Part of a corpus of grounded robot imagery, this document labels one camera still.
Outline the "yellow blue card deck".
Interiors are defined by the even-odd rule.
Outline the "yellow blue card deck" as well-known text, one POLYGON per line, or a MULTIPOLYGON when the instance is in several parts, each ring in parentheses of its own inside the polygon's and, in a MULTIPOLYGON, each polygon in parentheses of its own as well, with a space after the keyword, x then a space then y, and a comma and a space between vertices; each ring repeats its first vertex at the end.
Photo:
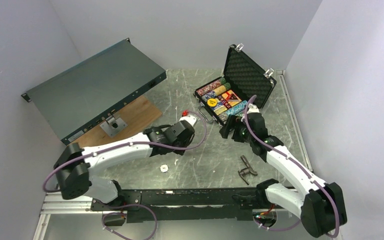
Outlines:
POLYGON ((229 105, 224 105, 224 104, 221 104, 221 105, 216 105, 212 108, 213 112, 218 116, 220 114, 222 114, 223 112, 229 110, 231 107, 229 105))

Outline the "blue poker chip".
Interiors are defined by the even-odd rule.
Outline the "blue poker chip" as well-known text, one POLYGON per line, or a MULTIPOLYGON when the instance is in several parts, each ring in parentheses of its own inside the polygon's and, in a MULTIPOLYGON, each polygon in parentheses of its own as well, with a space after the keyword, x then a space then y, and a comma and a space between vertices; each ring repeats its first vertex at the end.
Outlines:
POLYGON ((160 171, 161 171, 162 173, 167 173, 167 172, 169 171, 169 166, 168 166, 167 164, 162 164, 162 165, 160 166, 160 171))

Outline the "yellow big blind button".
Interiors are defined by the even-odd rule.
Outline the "yellow big blind button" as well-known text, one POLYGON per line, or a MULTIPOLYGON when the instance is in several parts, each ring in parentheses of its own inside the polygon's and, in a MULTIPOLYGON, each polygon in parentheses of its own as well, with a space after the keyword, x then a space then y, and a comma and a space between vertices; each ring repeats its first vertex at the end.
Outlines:
POLYGON ((216 98, 209 98, 206 103, 210 107, 215 107, 218 104, 218 100, 216 98))

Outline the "black poker chip case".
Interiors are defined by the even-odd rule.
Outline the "black poker chip case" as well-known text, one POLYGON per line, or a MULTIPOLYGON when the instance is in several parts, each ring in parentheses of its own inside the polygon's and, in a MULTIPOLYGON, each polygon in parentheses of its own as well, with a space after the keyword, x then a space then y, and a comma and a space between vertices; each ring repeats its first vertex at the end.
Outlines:
POLYGON ((274 70, 263 69, 243 51, 243 47, 243 43, 230 45, 221 76, 205 83, 193 92, 199 103, 198 111, 207 112, 209 118, 204 113, 201 115, 210 124, 217 123, 222 127, 230 115, 242 116, 245 103, 254 95, 256 98, 253 104, 259 109, 263 108, 277 85, 274 70), (228 90, 233 90, 242 102, 220 115, 216 115, 213 107, 207 105, 207 100, 214 98, 218 101, 217 105, 223 105, 218 96, 228 90))

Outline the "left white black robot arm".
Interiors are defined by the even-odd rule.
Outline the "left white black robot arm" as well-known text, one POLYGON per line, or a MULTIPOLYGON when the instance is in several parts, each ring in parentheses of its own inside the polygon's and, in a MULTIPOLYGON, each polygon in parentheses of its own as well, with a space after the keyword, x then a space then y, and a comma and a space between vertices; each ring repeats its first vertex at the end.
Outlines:
POLYGON ((89 147, 68 145, 53 166, 61 197, 72 200, 87 196, 111 210, 119 209, 124 203, 120 184, 98 174, 136 159, 168 153, 183 155, 195 135, 196 122, 196 117, 187 115, 173 125, 150 127, 116 142, 89 147))

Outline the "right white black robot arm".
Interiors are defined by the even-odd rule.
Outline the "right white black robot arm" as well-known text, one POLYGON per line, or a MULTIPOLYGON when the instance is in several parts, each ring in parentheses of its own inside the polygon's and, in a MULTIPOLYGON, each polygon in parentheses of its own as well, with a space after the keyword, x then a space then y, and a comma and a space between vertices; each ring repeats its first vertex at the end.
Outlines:
POLYGON ((220 130, 224 139, 229 133, 233 133, 234 141, 248 143, 255 155, 279 171, 294 188, 291 190, 273 178, 259 183, 255 200, 260 207, 275 204, 284 208, 299 218, 314 238, 338 235, 348 218, 343 191, 337 183, 327 183, 296 160, 279 138, 268 133, 260 113, 230 115, 220 130))

